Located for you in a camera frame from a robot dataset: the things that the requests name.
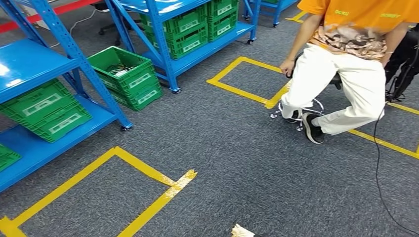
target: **person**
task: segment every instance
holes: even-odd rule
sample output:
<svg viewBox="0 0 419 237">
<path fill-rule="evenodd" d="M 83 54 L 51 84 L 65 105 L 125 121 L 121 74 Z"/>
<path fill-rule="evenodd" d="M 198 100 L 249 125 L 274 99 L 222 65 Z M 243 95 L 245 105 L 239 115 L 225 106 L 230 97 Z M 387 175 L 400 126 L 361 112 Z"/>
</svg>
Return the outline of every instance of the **person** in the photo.
<svg viewBox="0 0 419 237">
<path fill-rule="evenodd" d="M 281 98 L 286 121 L 302 118 L 307 138 L 316 144 L 376 121 L 385 105 L 384 66 L 411 23 L 419 22 L 417 0 L 302 0 L 308 12 L 293 46 L 280 65 L 293 79 Z M 330 39 L 340 39 L 340 44 Z M 295 62 L 299 50 L 307 44 Z M 325 116 L 301 115 L 300 108 L 329 84 L 336 73 L 351 106 Z"/>
<path fill-rule="evenodd" d="M 419 58 L 416 59 L 416 53 L 419 42 L 419 24 L 411 29 L 403 38 L 399 46 L 394 51 L 390 61 L 385 66 L 386 84 L 396 75 L 401 66 L 399 76 L 394 77 L 394 90 L 390 89 L 388 100 L 400 99 L 407 87 L 412 83 L 413 78 L 419 74 Z"/>
</svg>

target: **red floor stripe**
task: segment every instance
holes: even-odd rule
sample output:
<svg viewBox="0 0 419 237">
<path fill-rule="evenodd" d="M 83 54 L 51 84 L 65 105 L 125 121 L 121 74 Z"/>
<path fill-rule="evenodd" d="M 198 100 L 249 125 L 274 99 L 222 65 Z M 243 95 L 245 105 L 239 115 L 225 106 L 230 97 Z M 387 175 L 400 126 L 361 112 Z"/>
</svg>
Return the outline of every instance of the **red floor stripe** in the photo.
<svg viewBox="0 0 419 237">
<path fill-rule="evenodd" d="M 66 5 L 62 5 L 62 6 L 58 6 L 56 8 L 54 8 L 54 11 L 57 15 L 65 13 L 65 12 L 69 12 L 72 10 L 75 10 L 77 8 L 98 2 L 100 0 L 78 0 Z M 41 20 L 41 17 L 37 14 L 37 15 L 33 15 L 33 16 L 28 16 L 27 17 L 28 21 L 30 23 L 34 23 L 37 22 L 39 20 Z M 1 24 L 0 25 L 0 33 L 4 33 L 13 29 L 18 28 L 17 24 L 13 21 L 9 21 L 7 23 Z"/>
</svg>

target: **black sneaker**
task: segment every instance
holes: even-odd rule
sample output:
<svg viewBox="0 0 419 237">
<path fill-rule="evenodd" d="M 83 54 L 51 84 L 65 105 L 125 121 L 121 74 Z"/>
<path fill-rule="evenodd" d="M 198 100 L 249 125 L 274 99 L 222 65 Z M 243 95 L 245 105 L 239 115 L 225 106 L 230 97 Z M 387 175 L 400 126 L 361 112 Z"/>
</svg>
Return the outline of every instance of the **black sneaker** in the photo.
<svg viewBox="0 0 419 237">
<path fill-rule="evenodd" d="M 291 118 L 285 119 L 285 121 L 289 123 L 296 123 L 298 122 L 296 119 L 300 119 L 300 118 L 301 118 L 300 112 L 298 110 L 295 110 L 293 113 L 293 116 L 291 116 Z"/>
<path fill-rule="evenodd" d="M 305 113 L 302 115 L 302 121 L 305 127 L 305 135 L 307 138 L 315 144 L 322 144 L 325 140 L 325 134 L 322 131 L 321 127 L 314 126 L 311 121 L 319 117 L 318 115 L 312 113 Z"/>
</svg>

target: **green plastic crate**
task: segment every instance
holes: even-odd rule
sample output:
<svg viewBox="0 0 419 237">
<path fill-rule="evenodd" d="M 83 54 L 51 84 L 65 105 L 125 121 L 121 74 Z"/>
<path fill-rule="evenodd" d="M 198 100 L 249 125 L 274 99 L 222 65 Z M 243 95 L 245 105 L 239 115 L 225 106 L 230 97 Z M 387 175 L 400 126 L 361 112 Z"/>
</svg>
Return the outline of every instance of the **green plastic crate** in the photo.
<svg viewBox="0 0 419 237">
<path fill-rule="evenodd" d="M 279 2 L 279 0 L 262 0 L 262 1 L 272 3 L 272 4 L 277 4 Z"/>
<path fill-rule="evenodd" d="M 0 144 L 0 171 L 6 169 L 20 158 L 19 154 Z"/>
<path fill-rule="evenodd" d="M 224 34 L 230 32 L 236 27 L 237 24 L 236 12 L 221 18 L 216 22 L 208 23 L 208 41 L 213 42 L 217 38 L 223 36 Z"/>
<path fill-rule="evenodd" d="M 34 125 L 56 111 L 76 102 L 58 79 L 48 81 L 0 105 L 0 112 L 15 122 Z"/>
<path fill-rule="evenodd" d="M 147 38 L 155 48 L 159 48 L 154 36 L 147 34 Z M 166 41 L 171 58 L 177 60 L 208 42 L 208 27 L 205 25 L 202 28 L 176 40 Z"/>
<path fill-rule="evenodd" d="M 145 88 L 144 91 L 131 98 L 119 94 L 115 91 L 110 91 L 110 93 L 117 102 L 127 106 L 128 108 L 134 111 L 140 111 L 144 109 L 151 102 L 159 99 L 163 95 L 163 91 L 160 87 L 160 84 L 149 86 Z"/>
<path fill-rule="evenodd" d="M 50 115 L 34 126 L 26 128 L 47 142 L 55 142 L 91 118 L 92 116 L 86 109 L 79 102 L 76 102 Z"/>
<path fill-rule="evenodd" d="M 207 16 L 207 5 L 203 4 L 163 22 L 166 38 L 174 39 L 177 36 L 184 36 L 200 29 L 202 24 L 207 23 Z M 145 14 L 140 14 L 140 17 L 145 32 L 154 35 L 151 18 Z"/>
<path fill-rule="evenodd" d="M 239 10 L 238 0 L 211 0 L 208 2 L 209 21 L 218 21 Z"/>
<path fill-rule="evenodd" d="M 144 86 L 158 82 L 150 59 L 115 46 L 90 56 L 88 61 L 103 83 L 120 93 L 137 94 Z M 110 73 L 115 65 L 124 65 L 132 69 L 117 76 Z"/>
</svg>

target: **office chair base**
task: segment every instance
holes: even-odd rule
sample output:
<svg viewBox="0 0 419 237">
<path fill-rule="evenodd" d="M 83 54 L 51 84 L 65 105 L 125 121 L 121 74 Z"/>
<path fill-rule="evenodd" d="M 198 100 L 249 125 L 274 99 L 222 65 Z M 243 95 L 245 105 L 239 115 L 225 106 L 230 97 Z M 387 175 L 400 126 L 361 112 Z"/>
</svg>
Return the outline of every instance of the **office chair base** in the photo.
<svg viewBox="0 0 419 237">
<path fill-rule="evenodd" d="M 323 104 L 320 103 L 320 101 L 318 101 L 317 99 L 313 99 L 313 105 L 315 105 L 315 104 L 317 104 L 320 107 L 320 110 L 319 111 L 312 110 L 312 109 L 309 109 L 309 108 L 301 108 L 301 111 L 303 113 L 304 112 L 310 112 L 310 113 L 314 113 L 314 114 L 323 116 L 324 115 L 324 111 L 325 111 L 325 108 L 323 107 Z M 278 117 L 278 114 L 280 114 L 280 113 L 282 113 L 281 101 L 278 102 L 278 110 L 275 111 L 274 113 L 272 113 L 270 115 L 270 117 L 272 119 L 276 119 Z M 301 131 L 304 130 L 304 126 L 303 126 L 303 122 L 302 122 L 302 119 L 301 118 L 291 118 L 291 119 L 293 119 L 295 121 L 298 121 L 298 126 L 295 128 L 297 131 L 301 132 Z"/>
</svg>

